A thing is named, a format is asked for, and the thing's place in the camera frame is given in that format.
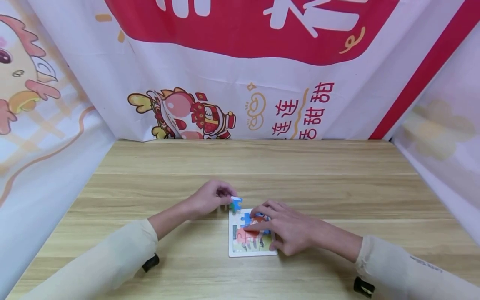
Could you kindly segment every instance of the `wood grain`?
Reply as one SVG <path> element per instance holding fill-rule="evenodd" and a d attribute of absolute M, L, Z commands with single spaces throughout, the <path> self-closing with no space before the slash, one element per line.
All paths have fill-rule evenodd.
<path fill-rule="evenodd" d="M 118 141 L 8 299 L 18 299 L 127 222 L 210 178 L 244 207 L 267 198 L 374 234 L 480 285 L 480 251 L 397 149 L 381 141 Z M 158 244 L 159 266 L 103 299 L 362 299 L 353 265 L 322 250 L 228 258 L 228 216 L 185 223 Z"/>

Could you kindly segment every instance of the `white backdrop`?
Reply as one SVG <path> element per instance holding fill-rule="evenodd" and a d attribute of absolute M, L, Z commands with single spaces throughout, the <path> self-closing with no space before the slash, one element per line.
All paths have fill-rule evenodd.
<path fill-rule="evenodd" d="M 0 75 L 4 299 L 115 137 L 26 1 L 0 0 Z"/>
<path fill-rule="evenodd" d="M 137 141 L 368 138 L 427 55 L 448 59 L 432 47 L 464 2 L 31 1 L 115 135 Z"/>
<path fill-rule="evenodd" d="M 394 143 L 480 245 L 479 45 L 477 24 L 406 115 Z"/>

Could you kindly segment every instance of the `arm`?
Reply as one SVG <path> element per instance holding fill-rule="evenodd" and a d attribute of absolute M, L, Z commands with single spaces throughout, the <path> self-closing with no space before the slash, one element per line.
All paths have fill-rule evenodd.
<path fill-rule="evenodd" d="M 22 299 L 95 299 L 131 279 L 155 255 L 157 241 L 178 225 L 231 202 L 236 195 L 221 181 L 209 181 L 195 194 L 173 207 L 133 221 L 69 262 Z"/>
<path fill-rule="evenodd" d="M 361 279 L 373 285 L 372 299 L 480 300 L 480 288 L 385 240 L 362 238 L 272 200 L 254 208 L 252 215 L 256 213 L 272 220 L 247 226 L 246 231 L 272 230 L 282 238 L 272 247 L 286 255 L 319 247 L 346 258 L 355 263 Z"/>

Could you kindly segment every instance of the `beige sleeve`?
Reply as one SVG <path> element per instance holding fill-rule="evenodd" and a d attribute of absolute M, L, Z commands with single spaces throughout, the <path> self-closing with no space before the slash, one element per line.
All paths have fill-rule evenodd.
<path fill-rule="evenodd" d="M 477 286 L 374 236 L 363 238 L 355 266 L 372 299 L 480 300 Z"/>
<path fill-rule="evenodd" d="M 131 222 L 69 262 L 22 299 L 94 299 L 131 279 L 155 255 L 157 242 L 148 220 Z"/>

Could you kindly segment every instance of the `white chinese characters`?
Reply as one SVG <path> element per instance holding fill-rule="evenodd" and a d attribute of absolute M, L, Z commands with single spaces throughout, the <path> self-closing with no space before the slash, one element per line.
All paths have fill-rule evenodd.
<path fill-rule="evenodd" d="M 189 14 L 188 7 L 189 0 L 172 0 L 173 12 L 179 18 L 186 18 Z M 156 0 L 158 7 L 166 11 L 167 6 L 165 0 Z M 211 2 L 210 0 L 193 0 L 193 9 L 199 16 L 206 17 L 210 14 Z"/>
<path fill-rule="evenodd" d="M 291 11 L 300 23 L 308 30 L 313 37 L 318 37 L 315 28 L 350 31 L 359 20 L 359 15 L 349 12 L 337 12 L 317 6 L 330 2 L 331 0 L 315 0 L 305 3 L 302 14 L 292 0 L 275 0 L 273 6 L 264 10 L 264 15 L 270 16 L 270 27 L 273 29 L 282 29 L 287 20 L 288 12 Z M 343 0 L 348 2 L 366 3 L 368 0 Z"/>

